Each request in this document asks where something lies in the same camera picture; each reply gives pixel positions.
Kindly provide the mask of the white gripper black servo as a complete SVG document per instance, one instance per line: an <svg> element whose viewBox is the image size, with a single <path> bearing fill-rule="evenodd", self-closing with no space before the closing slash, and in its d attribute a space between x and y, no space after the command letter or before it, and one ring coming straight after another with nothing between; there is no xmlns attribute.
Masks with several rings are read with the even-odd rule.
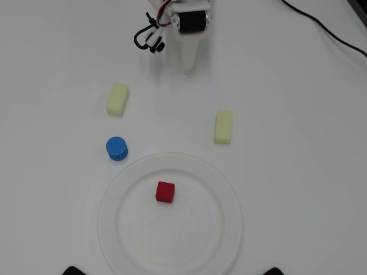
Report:
<svg viewBox="0 0 367 275"><path fill-rule="evenodd" d="M196 66L201 42L207 37L211 20L212 1L173 1L168 5L168 15L178 31L173 37L178 42L182 69L190 74Z"/></svg>

